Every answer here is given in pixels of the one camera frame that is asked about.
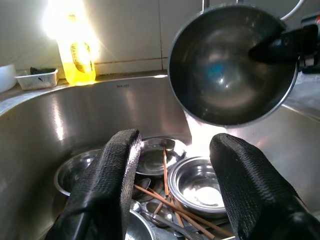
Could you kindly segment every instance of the sink basin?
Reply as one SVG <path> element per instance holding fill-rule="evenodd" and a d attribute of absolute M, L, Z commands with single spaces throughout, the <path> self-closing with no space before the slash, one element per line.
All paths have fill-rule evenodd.
<path fill-rule="evenodd" d="M 119 130 L 191 143 L 167 78 L 104 81 L 21 99 L 0 109 L 0 239 L 39 239 L 65 201 L 54 187 L 59 165 L 100 148 Z"/>

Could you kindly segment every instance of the yellow liquid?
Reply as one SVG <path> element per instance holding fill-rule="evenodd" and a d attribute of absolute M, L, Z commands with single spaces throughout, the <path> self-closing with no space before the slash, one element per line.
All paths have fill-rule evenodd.
<path fill-rule="evenodd" d="M 89 85 L 94 84 L 96 81 L 96 71 L 93 67 L 91 72 L 83 73 L 79 71 L 73 62 L 62 62 L 65 78 L 70 85 Z"/>

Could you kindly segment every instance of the dish soap bottle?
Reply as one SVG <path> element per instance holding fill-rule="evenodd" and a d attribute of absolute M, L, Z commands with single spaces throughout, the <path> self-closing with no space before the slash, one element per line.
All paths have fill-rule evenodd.
<path fill-rule="evenodd" d="M 93 84 L 96 70 L 92 58 L 92 48 L 89 39 L 90 29 L 84 17 L 75 6 L 74 1 L 65 0 L 64 9 L 57 16 L 59 31 L 56 36 L 65 78 L 71 85 Z"/>

